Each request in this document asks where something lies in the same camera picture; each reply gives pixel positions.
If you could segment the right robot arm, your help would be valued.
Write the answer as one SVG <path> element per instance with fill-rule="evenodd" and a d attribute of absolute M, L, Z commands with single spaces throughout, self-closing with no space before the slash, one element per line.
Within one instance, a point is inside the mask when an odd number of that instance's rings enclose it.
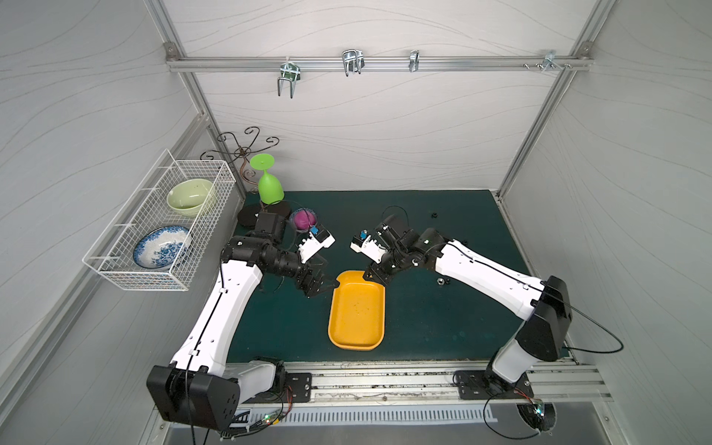
<path fill-rule="evenodd" d="M 356 235 L 350 248 L 371 260 L 363 278 L 389 286 L 396 274 L 425 268 L 464 283 L 500 303 L 522 320 L 517 333 L 489 361 L 483 380 L 494 392 L 509 391 L 530 367 L 561 356 L 572 322 L 566 283 L 550 276 L 541 280 L 492 261 L 453 238 L 429 228 L 384 224 L 370 234 Z"/>

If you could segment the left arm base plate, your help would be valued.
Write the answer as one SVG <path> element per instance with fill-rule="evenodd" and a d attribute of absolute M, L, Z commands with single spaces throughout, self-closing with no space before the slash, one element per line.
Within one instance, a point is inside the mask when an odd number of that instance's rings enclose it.
<path fill-rule="evenodd" d="M 257 394 L 247 403 L 308 403 L 312 399 L 313 374 L 286 372 L 279 380 L 281 386 Z"/>

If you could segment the yellow plastic storage box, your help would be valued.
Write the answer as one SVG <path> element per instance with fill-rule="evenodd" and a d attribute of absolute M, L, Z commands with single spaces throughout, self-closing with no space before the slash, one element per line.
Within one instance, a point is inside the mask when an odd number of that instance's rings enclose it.
<path fill-rule="evenodd" d="M 330 310 L 328 337 L 342 350 L 369 352 L 385 337 L 386 288 L 363 279 L 363 271 L 337 277 Z"/>

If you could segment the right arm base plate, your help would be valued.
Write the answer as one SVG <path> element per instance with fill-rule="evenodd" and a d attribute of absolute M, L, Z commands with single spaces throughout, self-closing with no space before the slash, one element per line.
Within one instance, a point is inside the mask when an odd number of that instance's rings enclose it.
<path fill-rule="evenodd" d="M 515 383 L 509 383 L 486 370 L 458 370 L 452 375 L 452 383 L 458 397 L 463 401 L 533 400 L 532 386 L 526 374 Z"/>

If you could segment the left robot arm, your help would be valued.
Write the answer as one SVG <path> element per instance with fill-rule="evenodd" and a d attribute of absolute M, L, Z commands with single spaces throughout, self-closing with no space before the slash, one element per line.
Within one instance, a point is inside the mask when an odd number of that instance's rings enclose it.
<path fill-rule="evenodd" d="M 286 373 L 276 360 L 255 359 L 236 376 L 226 376 L 229 348 L 263 276 L 291 278 L 308 297 L 339 286 L 338 281 L 325 278 L 309 263 L 334 242 L 331 234 L 309 235 L 295 252 L 283 250 L 265 237 L 233 237 L 228 242 L 198 321 L 170 363 L 154 366 L 146 380 L 163 420 L 224 431 L 239 405 L 263 393 L 284 394 Z"/>

